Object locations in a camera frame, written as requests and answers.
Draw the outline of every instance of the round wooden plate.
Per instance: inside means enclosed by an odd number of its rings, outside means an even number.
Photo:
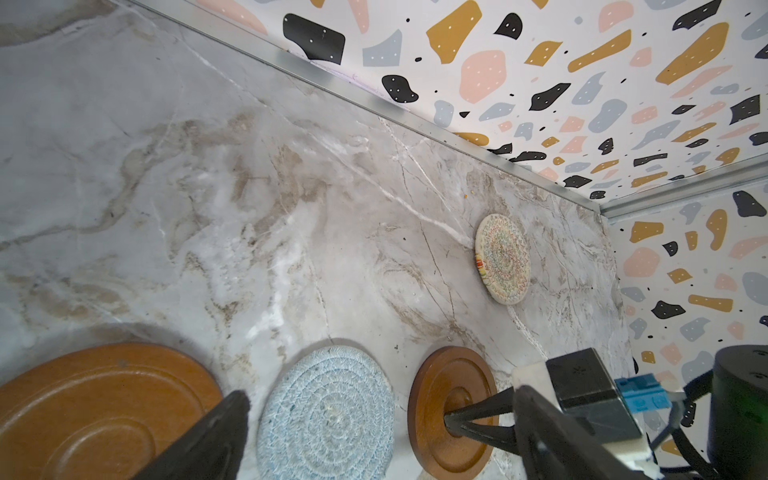
[[[446,346],[422,364],[408,401],[408,437],[422,467],[438,480],[469,480],[491,458],[493,448],[445,428],[443,416],[496,394],[488,364],[474,351]],[[476,420],[498,425],[498,417]]]
[[[0,387],[0,478],[131,478],[221,398],[201,364],[167,347],[62,356]]]

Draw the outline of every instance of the round coaster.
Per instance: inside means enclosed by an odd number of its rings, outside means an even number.
[[[118,343],[36,367],[0,387],[0,478],[133,478],[221,401],[199,363]]]
[[[445,428],[444,414],[496,394],[485,360],[462,346],[446,346],[422,364],[408,401],[408,437],[422,467],[438,480],[470,480],[491,458],[493,447]],[[498,425],[498,417],[475,420]]]
[[[531,282],[528,243],[508,217],[491,214],[475,236],[475,260],[491,296],[502,305],[523,300]]]
[[[371,357],[349,346],[315,350],[266,402],[257,438],[263,478],[384,478],[395,443],[394,407]]]

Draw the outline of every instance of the wall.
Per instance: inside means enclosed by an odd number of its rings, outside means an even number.
[[[717,350],[768,343],[768,183],[699,197],[611,226],[640,373],[684,385]],[[709,397],[686,433],[706,451]],[[645,416],[660,431],[667,413]],[[662,465],[682,458],[658,452]]]
[[[768,6],[720,3],[197,0],[600,203],[768,151]]]

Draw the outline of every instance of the light blue coaster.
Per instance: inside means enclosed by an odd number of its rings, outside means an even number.
[[[394,398],[384,372],[349,346],[315,350],[280,380],[257,434],[265,480],[376,480],[392,459]]]

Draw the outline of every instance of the woven coaster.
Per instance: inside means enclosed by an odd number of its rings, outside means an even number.
[[[531,282],[528,243],[508,217],[491,214],[475,236],[475,260],[491,296],[503,305],[523,300]]]
[[[257,461],[265,480],[384,478],[394,447],[394,398],[384,372],[349,346],[315,350],[264,407]]]

